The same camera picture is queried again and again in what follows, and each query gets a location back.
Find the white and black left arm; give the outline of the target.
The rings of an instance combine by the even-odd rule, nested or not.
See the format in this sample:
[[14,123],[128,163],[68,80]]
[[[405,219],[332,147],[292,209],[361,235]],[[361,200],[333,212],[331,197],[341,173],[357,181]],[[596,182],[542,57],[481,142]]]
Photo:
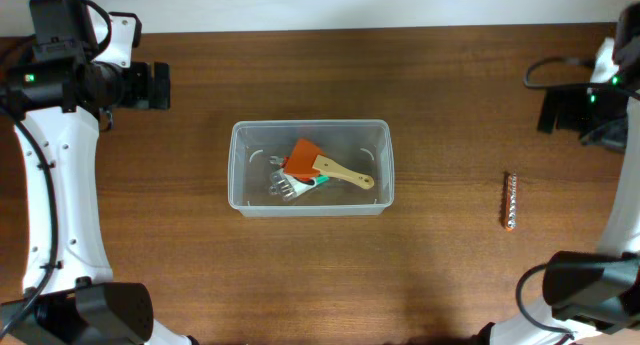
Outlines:
[[141,23],[90,0],[31,0],[34,34],[1,83],[26,173],[22,296],[1,333],[26,344],[188,344],[154,315],[147,288],[117,282],[100,230],[97,141],[116,108],[166,110],[170,68],[135,62]]

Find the orange socket rail with sockets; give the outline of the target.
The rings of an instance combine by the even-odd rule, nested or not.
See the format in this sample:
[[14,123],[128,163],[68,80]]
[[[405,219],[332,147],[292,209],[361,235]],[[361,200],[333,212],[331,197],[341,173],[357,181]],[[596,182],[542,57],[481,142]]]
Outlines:
[[503,226],[512,231],[517,226],[517,185],[518,177],[509,173],[505,178]]

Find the clear plastic storage box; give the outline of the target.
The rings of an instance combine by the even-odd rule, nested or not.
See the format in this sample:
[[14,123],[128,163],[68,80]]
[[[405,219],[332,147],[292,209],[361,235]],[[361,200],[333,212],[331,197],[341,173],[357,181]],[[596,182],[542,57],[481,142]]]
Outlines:
[[391,132],[383,120],[235,124],[228,200],[246,217],[375,216],[394,202]]

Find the clear pack of coloured bits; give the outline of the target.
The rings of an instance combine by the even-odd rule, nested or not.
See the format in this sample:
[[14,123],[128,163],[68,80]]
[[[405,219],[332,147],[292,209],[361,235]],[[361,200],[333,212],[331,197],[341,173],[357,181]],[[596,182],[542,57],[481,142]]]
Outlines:
[[301,181],[291,175],[285,174],[284,170],[280,169],[270,175],[270,181],[270,194],[279,195],[285,202],[288,202],[328,182],[329,178],[321,175],[311,178],[308,181]]

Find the orange scraper with wooden handle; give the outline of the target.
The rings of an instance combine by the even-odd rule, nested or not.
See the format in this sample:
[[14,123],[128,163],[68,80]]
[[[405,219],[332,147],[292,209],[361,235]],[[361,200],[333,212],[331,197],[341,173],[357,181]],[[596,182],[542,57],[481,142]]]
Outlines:
[[324,175],[354,184],[369,190],[375,185],[374,179],[366,174],[350,170],[330,159],[311,141],[301,138],[284,167],[284,173],[297,178],[314,178]]

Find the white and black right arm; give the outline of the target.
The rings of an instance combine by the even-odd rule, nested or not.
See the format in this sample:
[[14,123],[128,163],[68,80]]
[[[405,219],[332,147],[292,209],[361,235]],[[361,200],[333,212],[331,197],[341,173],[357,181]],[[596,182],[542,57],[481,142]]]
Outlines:
[[588,81],[531,81],[553,61],[532,64],[523,77],[545,93],[537,129],[574,131],[585,146],[623,154],[613,208],[594,252],[559,251],[527,270],[516,284],[518,314],[487,324],[475,344],[576,344],[639,328],[639,5],[621,12],[594,58],[560,58],[591,70]]

